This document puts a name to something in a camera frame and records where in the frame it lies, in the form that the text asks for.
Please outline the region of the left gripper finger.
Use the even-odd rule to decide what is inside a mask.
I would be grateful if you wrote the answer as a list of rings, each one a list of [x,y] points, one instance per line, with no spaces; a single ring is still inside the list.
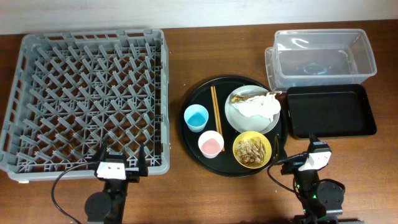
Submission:
[[[107,142],[103,141],[100,145],[100,148],[97,150],[97,152],[94,154],[94,156],[91,158],[92,162],[101,162],[104,161],[105,157],[105,152],[107,148]]]
[[[139,148],[139,157],[137,160],[138,172],[142,177],[147,177],[149,174],[148,167],[146,164],[146,153],[144,150],[144,145],[141,145]]]

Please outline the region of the food scraps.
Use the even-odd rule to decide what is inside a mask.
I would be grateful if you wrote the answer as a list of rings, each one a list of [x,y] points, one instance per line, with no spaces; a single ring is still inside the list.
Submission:
[[[242,140],[234,149],[237,160],[245,166],[258,166],[265,160],[265,146],[260,138]]]

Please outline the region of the yellow bowl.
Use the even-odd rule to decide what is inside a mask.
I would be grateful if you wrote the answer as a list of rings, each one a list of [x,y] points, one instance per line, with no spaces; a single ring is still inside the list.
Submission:
[[[234,140],[233,154],[246,168],[263,168],[271,160],[272,146],[263,134],[246,131]]]

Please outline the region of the white napkin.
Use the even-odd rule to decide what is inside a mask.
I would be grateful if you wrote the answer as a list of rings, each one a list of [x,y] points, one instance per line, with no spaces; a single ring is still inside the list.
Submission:
[[[248,99],[247,101],[231,102],[231,104],[245,117],[258,115],[273,122],[274,115],[281,111],[281,105],[275,96],[276,93],[268,92],[259,94],[257,97]]]

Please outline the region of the brown snack wrapper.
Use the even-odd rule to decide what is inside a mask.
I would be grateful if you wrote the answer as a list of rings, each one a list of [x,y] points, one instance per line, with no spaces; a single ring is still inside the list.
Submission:
[[[247,101],[248,99],[251,99],[251,98],[254,98],[254,97],[257,97],[257,95],[244,95],[244,96],[234,95],[231,98],[231,102],[232,103],[237,103],[237,102]]]

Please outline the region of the pink plastic cup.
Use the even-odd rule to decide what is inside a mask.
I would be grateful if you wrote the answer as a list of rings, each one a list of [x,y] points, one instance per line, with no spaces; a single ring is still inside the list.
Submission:
[[[217,131],[205,131],[198,139],[201,153],[208,159],[215,158],[224,148],[224,139]]]

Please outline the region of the blue plastic cup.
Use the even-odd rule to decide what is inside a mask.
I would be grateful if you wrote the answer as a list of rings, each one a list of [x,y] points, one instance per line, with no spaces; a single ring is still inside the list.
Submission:
[[[190,131],[199,133],[204,130],[209,118],[209,113],[204,106],[194,104],[190,105],[184,111],[183,118]]]

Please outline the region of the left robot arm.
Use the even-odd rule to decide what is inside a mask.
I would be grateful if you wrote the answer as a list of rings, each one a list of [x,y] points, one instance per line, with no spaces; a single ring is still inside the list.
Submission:
[[[127,157],[122,152],[108,152],[103,141],[91,158],[89,169],[104,182],[104,189],[89,196],[85,203],[88,223],[121,223],[130,183],[138,183],[148,176],[144,146],[139,146],[138,170],[127,170]]]

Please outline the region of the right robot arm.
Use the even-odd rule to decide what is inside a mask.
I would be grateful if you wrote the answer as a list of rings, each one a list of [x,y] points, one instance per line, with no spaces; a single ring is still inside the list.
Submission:
[[[320,179],[318,171],[328,165],[331,149],[314,134],[309,135],[308,149],[300,154],[273,162],[269,167],[281,165],[282,175],[292,174],[290,189],[270,177],[277,185],[296,195],[303,207],[303,215],[294,216],[294,223],[338,223],[343,213],[345,186],[332,179]]]

